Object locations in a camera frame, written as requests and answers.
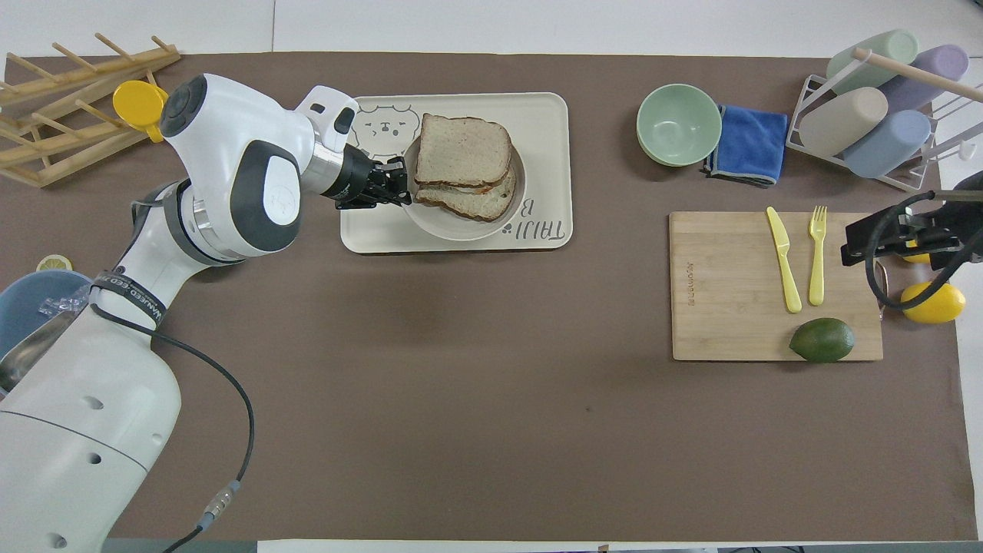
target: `beige cup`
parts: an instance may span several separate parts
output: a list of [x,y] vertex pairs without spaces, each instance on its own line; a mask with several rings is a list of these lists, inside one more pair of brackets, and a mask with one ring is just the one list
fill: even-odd
[[888,99],[872,87],[841,94],[813,109],[799,121],[802,146],[816,155],[846,150],[874,129],[888,114]]

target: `light blue cup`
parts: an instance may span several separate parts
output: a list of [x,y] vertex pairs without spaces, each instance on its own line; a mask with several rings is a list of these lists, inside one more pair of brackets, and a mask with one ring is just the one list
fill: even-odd
[[91,284],[88,276],[46,269],[22,276],[0,293],[0,357],[51,318],[39,311],[44,300],[70,297]]
[[857,176],[881,178],[915,155],[931,133],[932,123],[924,113],[892,113],[844,150],[843,161]]

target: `cutting board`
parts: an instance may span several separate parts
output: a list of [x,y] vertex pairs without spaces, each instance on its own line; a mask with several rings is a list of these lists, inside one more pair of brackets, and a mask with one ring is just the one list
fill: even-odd
[[813,240],[811,213],[781,213],[791,248],[788,261],[802,311],[785,309],[775,242],[765,210],[675,212],[669,215],[672,356],[700,361],[802,361],[788,348],[808,321],[834,317],[853,329],[856,343],[843,361],[884,358],[877,299],[863,264],[839,258],[845,227],[867,214],[829,214],[824,265],[826,298],[809,304]]

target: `yellow fork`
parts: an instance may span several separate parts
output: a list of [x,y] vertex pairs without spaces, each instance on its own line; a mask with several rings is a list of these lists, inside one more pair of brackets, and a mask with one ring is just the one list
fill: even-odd
[[823,285],[823,239],[826,238],[826,206],[816,206],[809,219],[809,236],[816,241],[809,278],[809,303],[820,305],[825,295]]

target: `blue cloth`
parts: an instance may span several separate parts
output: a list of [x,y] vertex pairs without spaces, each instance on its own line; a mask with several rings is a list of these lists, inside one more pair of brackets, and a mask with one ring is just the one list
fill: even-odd
[[721,105],[720,110],[721,141],[704,169],[712,177],[775,186],[781,175],[788,116],[734,105]]

